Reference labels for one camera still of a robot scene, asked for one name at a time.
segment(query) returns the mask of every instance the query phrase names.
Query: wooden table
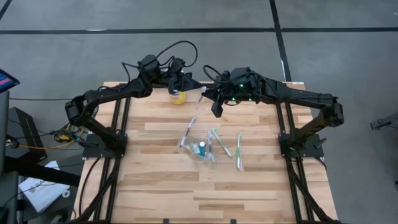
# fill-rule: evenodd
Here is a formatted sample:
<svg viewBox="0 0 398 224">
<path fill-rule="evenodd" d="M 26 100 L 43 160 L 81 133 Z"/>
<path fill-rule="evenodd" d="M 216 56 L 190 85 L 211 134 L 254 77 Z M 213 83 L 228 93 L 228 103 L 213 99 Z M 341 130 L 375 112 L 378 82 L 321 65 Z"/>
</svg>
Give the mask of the wooden table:
<svg viewBox="0 0 398 224">
<path fill-rule="evenodd" d="M 288 86 L 304 89 L 303 83 L 288 83 Z M 154 89 L 148 98 L 131 99 L 126 130 L 128 147 L 119 171 L 112 222 L 161 223 L 169 218 L 172 223 L 229 223 L 231 219 L 237 219 L 238 223 L 295 223 L 286 164 L 277 140 L 280 130 L 275 105 L 253 102 L 224 105 L 222 117 L 215 118 L 210 100 L 206 99 L 196 109 L 199 97 L 199 91 L 190 91 L 186 103 L 173 105 L 166 89 Z M 122 101 L 119 127 L 123 105 Z M 101 105 L 96 119 L 111 126 L 114 106 L 115 102 Z M 282 110 L 287 124 L 284 105 Z M 292 111 L 298 128 L 312 119 L 309 108 L 292 105 Z M 193 116 L 198 119 L 190 135 L 206 138 L 209 129 L 217 128 L 233 159 L 216 141 L 216 164 L 197 161 L 186 149 L 178 148 Z M 243 172 L 236 169 L 238 134 L 242 134 Z M 98 191 L 103 160 L 89 177 L 83 208 Z M 93 161 L 85 162 L 76 211 L 81 185 Z M 337 218 L 325 168 L 315 159 L 305 159 L 304 167 L 310 193 L 326 214 Z M 102 218 L 107 201 L 105 195 Z"/>
</svg>

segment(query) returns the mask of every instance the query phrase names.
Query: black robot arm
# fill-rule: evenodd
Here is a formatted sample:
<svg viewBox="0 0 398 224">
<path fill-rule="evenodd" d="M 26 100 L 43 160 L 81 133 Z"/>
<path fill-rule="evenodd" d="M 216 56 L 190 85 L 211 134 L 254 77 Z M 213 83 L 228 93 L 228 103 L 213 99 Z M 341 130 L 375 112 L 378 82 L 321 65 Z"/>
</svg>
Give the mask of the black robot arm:
<svg viewBox="0 0 398 224">
<path fill-rule="evenodd" d="M 337 97 L 289 88 L 285 83 L 263 77 L 250 68 L 235 68 L 231 73 L 228 71 L 218 73 L 214 84 L 208 86 L 202 95 L 214 101 L 211 110 L 217 118 L 223 112 L 222 105 L 231 101 L 292 103 L 320 109 L 318 116 L 311 122 L 291 131 L 290 146 L 302 145 L 309 136 L 327 126 L 336 127 L 344 123 L 343 108 L 337 102 Z"/>
<path fill-rule="evenodd" d="M 123 148 L 124 137 L 95 120 L 92 117 L 95 108 L 102 103 L 127 97 L 148 97 L 152 93 L 153 87 L 167 87 L 169 93 L 202 87 L 201 83 L 192 80 L 191 73 L 182 72 L 184 64 L 182 59 L 173 58 L 170 66 L 163 70 L 155 55 L 146 56 L 137 66 L 139 71 L 137 78 L 116 87 L 104 86 L 98 90 L 89 90 L 84 95 L 67 102 L 65 110 L 70 124 L 86 127 L 99 136 L 98 141 L 103 142 L 105 149 L 117 152 Z"/>
</svg>

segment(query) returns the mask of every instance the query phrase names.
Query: yellow container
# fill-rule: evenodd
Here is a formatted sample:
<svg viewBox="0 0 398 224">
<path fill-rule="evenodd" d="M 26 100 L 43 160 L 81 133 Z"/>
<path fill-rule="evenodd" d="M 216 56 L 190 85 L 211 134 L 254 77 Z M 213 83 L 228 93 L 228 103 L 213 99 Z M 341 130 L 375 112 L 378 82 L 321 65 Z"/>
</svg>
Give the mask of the yellow container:
<svg viewBox="0 0 398 224">
<path fill-rule="evenodd" d="M 173 104 L 182 104 L 187 100 L 187 93 L 178 91 L 170 94 L 170 102 Z"/>
</svg>

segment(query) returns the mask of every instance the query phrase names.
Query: monitor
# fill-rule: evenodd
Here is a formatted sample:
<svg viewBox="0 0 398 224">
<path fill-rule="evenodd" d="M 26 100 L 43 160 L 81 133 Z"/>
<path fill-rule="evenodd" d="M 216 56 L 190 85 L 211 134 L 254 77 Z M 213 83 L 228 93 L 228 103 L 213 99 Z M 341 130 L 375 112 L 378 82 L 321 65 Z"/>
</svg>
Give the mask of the monitor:
<svg viewBox="0 0 398 224">
<path fill-rule="evenodd" d="M 18 79 L 0 69 L 0 93 L 19 84 Z"/>
</svg>

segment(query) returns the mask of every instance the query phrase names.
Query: concrete floor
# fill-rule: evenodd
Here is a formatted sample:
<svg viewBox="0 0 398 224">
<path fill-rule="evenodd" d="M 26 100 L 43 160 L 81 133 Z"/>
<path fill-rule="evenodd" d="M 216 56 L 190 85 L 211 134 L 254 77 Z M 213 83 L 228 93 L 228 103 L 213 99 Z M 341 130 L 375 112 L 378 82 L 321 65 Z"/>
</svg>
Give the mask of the concrete floor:
<svg viewBox="0 0 398 224">
<path fill-rule="evenodd" d="M 0 0 L 0 7 L 5 0 Z M 282 27 L 398 26 L 398 2 L 277 0 Z M 273 27 L 266 0 L 13 0 L 2 30 L 135 29 L 174 27 Z M 372 131 L 369 122 L 398 111 L 398 33 L 284 34 L 293 81 L 340 98 L 345 124 L 326 129 L 328 177 L 339 219 L 346 223 L 398 220 L 397 130 Z M 11 97 L 72 98 L 104 81 L 126 79 L 120 62 L 135 63 L 178 40 L 191 40 L 199 59 L 190 72 L 207 80 L 201 66 L 220 70 L 250 66 L 284 80 L 274 33 L 0 35 L 0 67 L 21 81 Z M 188 46 L 174 54 L 193 58 Z M 67 122 L 63 102 L 12 101 L 39 129 Z M 48 145 L 51 138 L 45 139 Z M 60 159 L 79 151 L 49 152 Z"/>
</svg>

